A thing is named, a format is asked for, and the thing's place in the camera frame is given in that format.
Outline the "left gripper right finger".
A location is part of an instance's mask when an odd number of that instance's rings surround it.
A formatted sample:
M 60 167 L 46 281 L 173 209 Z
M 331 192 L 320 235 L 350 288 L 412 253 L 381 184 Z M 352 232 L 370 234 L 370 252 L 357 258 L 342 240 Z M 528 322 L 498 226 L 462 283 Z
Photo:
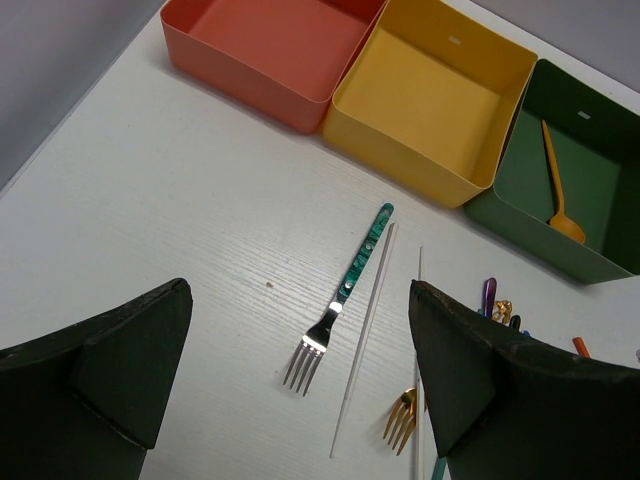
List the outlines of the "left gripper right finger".
M 413 281 L 409 321 L 455 479 L 635 479 L 639 373 L 556 348 Z

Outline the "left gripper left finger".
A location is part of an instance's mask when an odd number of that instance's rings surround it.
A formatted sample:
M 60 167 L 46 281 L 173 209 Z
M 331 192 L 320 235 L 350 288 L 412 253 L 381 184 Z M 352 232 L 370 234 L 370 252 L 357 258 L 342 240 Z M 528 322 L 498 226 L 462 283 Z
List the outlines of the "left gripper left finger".
M 193 299 L 173 279 L 1 352 L 4 479 L 136 479 L 154 449 Z

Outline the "teal chopstick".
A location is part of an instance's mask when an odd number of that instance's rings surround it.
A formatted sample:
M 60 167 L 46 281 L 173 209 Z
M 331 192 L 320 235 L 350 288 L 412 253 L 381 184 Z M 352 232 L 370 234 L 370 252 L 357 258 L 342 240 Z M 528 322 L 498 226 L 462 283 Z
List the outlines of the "teal chopstick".
M 437 458 L 432 470 L 431 480 L 443 480 L 446 468 L 447 468 L 446 458 L 445 457 Z

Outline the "purple fork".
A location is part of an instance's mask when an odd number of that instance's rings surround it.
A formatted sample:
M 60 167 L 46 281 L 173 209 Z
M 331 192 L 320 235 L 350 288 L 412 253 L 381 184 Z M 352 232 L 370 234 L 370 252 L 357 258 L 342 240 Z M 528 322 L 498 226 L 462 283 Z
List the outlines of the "purple fork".
M 493 308 L 495 302 L 495 296 L 497 291 L 497 280 L 494 277 L 490 277 L 484 283 L 483 289 L 483 316 L 491 318 L 493 315 Z

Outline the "orange spoon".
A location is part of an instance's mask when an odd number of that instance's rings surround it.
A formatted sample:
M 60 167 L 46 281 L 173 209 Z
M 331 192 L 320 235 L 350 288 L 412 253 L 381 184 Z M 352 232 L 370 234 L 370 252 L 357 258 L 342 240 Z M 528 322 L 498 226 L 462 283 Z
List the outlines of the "orange spoon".
M 547 122 L 544 119 L 541 120 L 541 128 L 547 161 L 551 172 L 551 178 L 556 197 L 556 211 L 550 218 L 549 225 L 566 237 L 572 239 L 573 241 L 579 244 L 584 244 L 586 241 L 586 235 L 584 231 L 566 214 L 565 211 L 565 195 L 559 171 L 559 165 L 551 137 L 551 132 Z

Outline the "thin white chopstick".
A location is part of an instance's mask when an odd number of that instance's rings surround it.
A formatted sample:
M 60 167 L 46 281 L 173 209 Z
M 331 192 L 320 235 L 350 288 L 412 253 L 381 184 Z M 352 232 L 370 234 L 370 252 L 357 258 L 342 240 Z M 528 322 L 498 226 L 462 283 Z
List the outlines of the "thin white chopstick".
M 363 356 L 366 350 L 368 338 L 372 328 L 373 319 L 376 314 L 379 298 L 381 295 L 381 290 L 382 290 L 386 273 L 388 270 L 388 266 L 389 266 L 390 258 L 394 248 L 397 233 L 398 233 L 398 225 L 396 223 L 392 223 L 389 226 L 389 230 L 386 236 L 383 251 L 381 254 L 381 259 L 380 259 L 375 280 L 371 289 L 371 294 L 369 297 L 366 314 L 363 320 L 358 344 L 354 353 L 351 369 L 349 372 L 349 377 L 345 387 L 345 391 L 344 391 L 344 395 L 343 395 L 343 399 L 340 407 L 340 412 L 336 422 L 334 436 L 332 439 L 332 444 L 329 452 L 330 459 L 333 459 L 335 457 L 336 450 L 342 435 L 344 422 L 346 420 L 348 410 L 351 404 L 352 396 L 357 383 L 359 371 L 361 368 Z

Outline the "black spoon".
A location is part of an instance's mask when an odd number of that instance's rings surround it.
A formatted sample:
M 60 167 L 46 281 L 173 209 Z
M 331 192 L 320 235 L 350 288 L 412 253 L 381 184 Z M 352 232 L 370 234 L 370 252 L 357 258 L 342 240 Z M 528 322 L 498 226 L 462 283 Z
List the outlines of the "black spoon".
M 510 321 L 509 321 L 509 327 L 510 327 L 511 329 L 514 329 L 514 330 L 516 330 L 516 331 L 519 331 L 519 330 L 520 330 L 520 328 L 521 328 L 521 316 L 520 316 L 520 315 L 513 315 L 513 316 L 510 318 Z

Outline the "orange chopstick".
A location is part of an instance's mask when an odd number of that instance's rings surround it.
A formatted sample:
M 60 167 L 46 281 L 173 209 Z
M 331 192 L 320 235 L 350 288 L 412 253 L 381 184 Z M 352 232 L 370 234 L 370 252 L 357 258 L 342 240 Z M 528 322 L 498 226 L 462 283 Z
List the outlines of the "orange chopstick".
M 590 352 L 589 352 L 589 350 L 588 350 L 588 348 L 587 348 L 587 346 L 586 346 L 586 344 L 585 344 L 585 342 L 584 342 L 582 337 L 574 337 L 572 339 L 572 342 L 574 344 L 574 347 L 575 347 L 577 353 L 581 357 L 584 357 L 584 358 L 590 358 L 591 357 Z

